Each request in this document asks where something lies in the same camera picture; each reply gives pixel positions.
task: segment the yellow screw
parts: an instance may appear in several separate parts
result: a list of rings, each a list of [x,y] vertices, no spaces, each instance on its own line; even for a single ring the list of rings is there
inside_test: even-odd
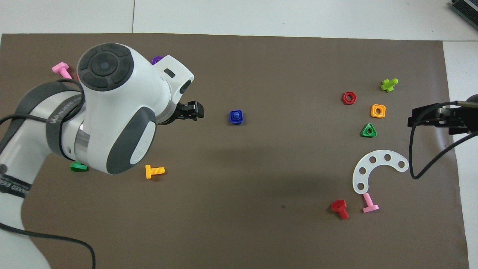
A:
[[[151,168],[151,165],[146,165],[146,178],[151,179],[151,175],[161,175],[165,173],[164,167]]]

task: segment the lime green screw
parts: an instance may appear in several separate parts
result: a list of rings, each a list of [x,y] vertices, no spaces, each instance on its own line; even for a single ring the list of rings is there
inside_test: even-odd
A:
[[[380,88],[382,88],[382,90],[386,90],[387,92],[391,92],[393,91],[393,86],[397,85],[398,83],[398,79],[394,78],[392,80],[384,80],[382,81],[382,86],[380,86]]]

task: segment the blue square nut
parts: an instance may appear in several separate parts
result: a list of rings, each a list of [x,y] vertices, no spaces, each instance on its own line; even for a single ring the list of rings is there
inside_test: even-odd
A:
[[[244,121],[241,110],[233,110],[229,114],[229,121],[234,125],[239,125]]]

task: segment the red hexagonal nut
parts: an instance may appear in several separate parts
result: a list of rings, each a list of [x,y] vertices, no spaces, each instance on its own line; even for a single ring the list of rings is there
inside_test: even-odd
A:
[[[357,95],[355,95],[353,91],[344,92],[344,95],[342,95],[342,102],[344,102],[346,105],[351,105],[355,103],[356,100]]]

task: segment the orange square nut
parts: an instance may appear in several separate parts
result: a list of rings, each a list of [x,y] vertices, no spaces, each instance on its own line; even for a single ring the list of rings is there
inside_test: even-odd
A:
[[[374,104],[372,105],[372,111],[370,116],[374,118],[385,118],[386,107],[384,105]]]

